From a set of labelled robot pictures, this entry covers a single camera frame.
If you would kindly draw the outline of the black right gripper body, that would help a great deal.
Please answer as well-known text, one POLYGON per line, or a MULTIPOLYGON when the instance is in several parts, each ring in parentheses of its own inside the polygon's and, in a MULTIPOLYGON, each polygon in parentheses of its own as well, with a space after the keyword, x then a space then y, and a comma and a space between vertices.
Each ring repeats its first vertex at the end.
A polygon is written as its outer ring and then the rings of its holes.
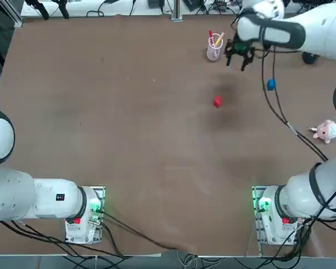
POLYGON ((254 55, 254 48, 249 42, 241 41, 239 39, 234 40, 233 48, 238 55, 254 55))

